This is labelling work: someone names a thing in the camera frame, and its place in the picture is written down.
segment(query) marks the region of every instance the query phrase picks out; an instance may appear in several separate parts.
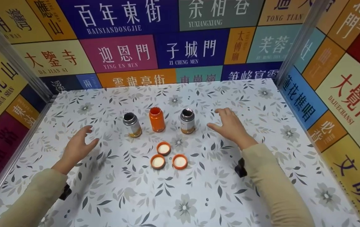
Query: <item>beige sleeve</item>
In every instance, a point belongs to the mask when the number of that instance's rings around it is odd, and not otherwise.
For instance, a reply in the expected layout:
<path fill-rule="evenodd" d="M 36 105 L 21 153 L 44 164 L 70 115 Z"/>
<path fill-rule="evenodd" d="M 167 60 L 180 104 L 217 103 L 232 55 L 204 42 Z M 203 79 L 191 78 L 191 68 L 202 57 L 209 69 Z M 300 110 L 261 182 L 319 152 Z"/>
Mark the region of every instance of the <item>beige sleeve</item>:
<path fill-rule="evenodd" d="M 274 227 L 314 227 L 311 214 L 265 144 L 242 151 L 244 168 L 257 186 Z"/>
<path fill-rule="evenodd" d="M 26 191 L 0 217 L 0 227 L 37 227 L 64 191 L 67 175 L 53 169 L 37 173 Z"/>

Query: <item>pill bottle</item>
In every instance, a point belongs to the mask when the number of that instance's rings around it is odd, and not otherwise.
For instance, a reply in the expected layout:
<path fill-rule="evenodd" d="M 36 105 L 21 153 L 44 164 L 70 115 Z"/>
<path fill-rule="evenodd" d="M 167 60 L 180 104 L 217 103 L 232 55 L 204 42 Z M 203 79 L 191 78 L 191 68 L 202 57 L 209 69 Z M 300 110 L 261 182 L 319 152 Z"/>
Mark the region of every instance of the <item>pill bottle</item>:
<path fill-rule="evenodd" d="M 134 113 L 126 113 L 123 118 L 124 125 L 128 130 L 128 135 L 132 138 L 137 138 L 142 134 L 142 128 L 139 124 L 138 118 Z"/>
<path fill-rule="evenodd" d="M 163 111 L 160 108 L 151 108 L 149 111 L 149 119 L 151 120 L 152 130 L 154 132 L 162 132 L 166 128 Z"/>
<path fill-rule="evenodd" d="M 181 132 L 191 134 L 195 130 L 195 114 L 190 108 L 185 108 L 180 113 Z"/>

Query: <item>right hand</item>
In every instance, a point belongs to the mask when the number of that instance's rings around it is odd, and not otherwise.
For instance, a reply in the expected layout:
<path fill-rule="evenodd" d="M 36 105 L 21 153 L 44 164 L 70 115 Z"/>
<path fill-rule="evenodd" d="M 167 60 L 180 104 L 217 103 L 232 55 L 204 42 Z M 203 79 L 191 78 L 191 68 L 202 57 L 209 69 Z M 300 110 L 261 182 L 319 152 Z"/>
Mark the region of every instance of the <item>right hand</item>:
<path fill-rule="evenodd" d="M 235 142 L 241 150 L 258 144 L 247 132 L 236 114 L 229 108 L 216 109 L 215 113 L 219 114 L 222 126 L 208 123 L 207 126 L 215 132 Z"/>

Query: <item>table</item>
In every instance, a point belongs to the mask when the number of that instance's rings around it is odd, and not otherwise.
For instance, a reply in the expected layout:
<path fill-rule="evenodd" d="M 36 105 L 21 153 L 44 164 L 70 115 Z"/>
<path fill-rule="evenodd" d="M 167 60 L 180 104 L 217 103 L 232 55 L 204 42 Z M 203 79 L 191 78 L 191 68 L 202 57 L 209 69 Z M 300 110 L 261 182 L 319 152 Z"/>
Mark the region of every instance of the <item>table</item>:
<path fill-rule="evenodd" d="M 160 107 L 166 129 L 151 130 L 148 113 Z M 249 177 L 233 170 L 241 158 L 233 142 L 206 127 L 219 123 L 216 108 L 231 108 L 249 134 L 277 157 L 307 204 L 316 226 L 360 226 L 343 191 L 312 147 L 270 79 L 166 84 L 61 93 L 16 167 L 0 189 L 0 214 L 25 190 L 37 172 L 50 168 L 70 137 L 93 125 L 87 142 L 99 145 L 69 173 L 72 194 L 58 200 L 40 226 L 169 227 L 271 226 L 268 211 Z M 179 114 L 196 113 L 197 130 L 182 134 Z M 130 138 L 122 117 L 134 112 L 143 134 Z M 156 171 L 150 157 L 167 141 L 188 157 L 182 171 L 167 164 Z"/>

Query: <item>bottle cap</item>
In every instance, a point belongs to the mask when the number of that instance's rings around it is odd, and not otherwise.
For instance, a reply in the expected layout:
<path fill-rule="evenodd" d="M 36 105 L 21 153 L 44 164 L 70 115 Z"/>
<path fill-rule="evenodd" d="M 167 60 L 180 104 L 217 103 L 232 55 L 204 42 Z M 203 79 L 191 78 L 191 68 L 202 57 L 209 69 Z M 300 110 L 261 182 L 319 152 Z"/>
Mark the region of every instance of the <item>bottle cap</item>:
<path fill-rule="evenodd" d="M 163 155 L 155 154 L 151 157 L 151 167 L 155 170 L 162 169 L 166 164 L 166 160 L 164 159 Z"/>
<path fill-rule="evenodd" d="M 173 157 L 173 167 L 178 170 L 183 170 L 188 165 L 187 157 L 184 154 L 176 154 Z"/>
<path fill-rule="evenodd" d="M 157 145 L 156 150 L 157 150 L 158 154 L 166 156 L 166 155 L 170 154 L 171 146 L 168 142 L 163 141 Z"/>

